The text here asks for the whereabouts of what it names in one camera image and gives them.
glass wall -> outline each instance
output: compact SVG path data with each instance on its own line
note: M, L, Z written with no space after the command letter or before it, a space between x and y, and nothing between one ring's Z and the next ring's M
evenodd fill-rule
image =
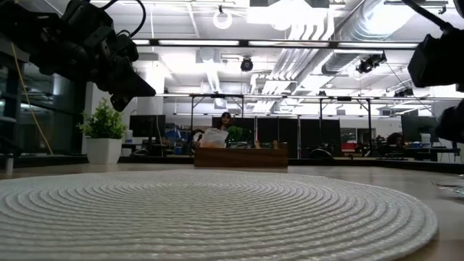
M80 153L82 135L76 125L82 121L85 83L74 83L59 75L42 75L32 64L23 64L21 68L31 105L15 67L0 67L0 115L17 121L15 125L2 120L0 135L16 141L25 154L49 153L32 116L33 111L54 154Z
M85 83L73 83L60 75L43 75L32 64L24 66L23 75L32 106L22 90L18 144L26 153L49 152L33 119L33 110L54 154L80 153L82 136L76 126L82 120Z

table surface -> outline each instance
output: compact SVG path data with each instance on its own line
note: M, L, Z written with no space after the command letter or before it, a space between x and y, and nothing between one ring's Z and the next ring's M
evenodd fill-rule
M118 165L64 165L15 169L15 178L72 173L103 173L114 171L193 169L193 165L163 164L118 164ZM439 233L416 253L400 261L458 261L464 260L464 196L437 189L437 183L460 183L464 179L456 175L430 173L414 170L396 170L381 167L296 167L288 169L236 169L254 172L277 172L288 174L321 175L344 181L383 186L415 196L427 204L438 217Z

yellow cable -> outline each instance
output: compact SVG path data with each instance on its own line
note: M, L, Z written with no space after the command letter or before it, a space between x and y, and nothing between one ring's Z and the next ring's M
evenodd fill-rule
M24 80L22 79L20 64L19 64L19 62L17 61L15 45L14 45L13 43L12 43L12 49L13 49L14 63L16 63L17 74L18 74L19 77L20 77L20 82L21 82L21 85L22 85L22 89L24 90L24 94L26 95L26 100L28 101L28 104L29 104L30 113L32 114L32 118L34 118L34 121L36 122L37 129L38 129L38 131L41 133L41 136L42 136L43 140L45 141L45 144L46 144L47 148L49 148L50 154L53 155L53 151L51 150L50 144L49 144L49 142L46 140L45 135L44 135L44 133L42 132L42 128L41 128L41 126L38 124L38 121L37 121L37 118L36 118L36 114L34 113L34 110L32 109L32 106L30 105L28 90L26 89L26 85L24 84Z

computer monitor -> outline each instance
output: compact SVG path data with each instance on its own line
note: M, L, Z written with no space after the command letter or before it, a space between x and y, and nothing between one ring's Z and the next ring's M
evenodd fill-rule
M431 142L438 142L435 135L436 124L434 117L402 115L403 140L409 142L421 141L421 133L428 133Z
M134 137L163 137L165 135L166 115L131 115L129 129Z

white planter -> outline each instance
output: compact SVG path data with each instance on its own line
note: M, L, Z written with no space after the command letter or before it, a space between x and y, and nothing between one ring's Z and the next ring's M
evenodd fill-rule
M122 145L121 139L87 138L87 159L91 164L116 164Z

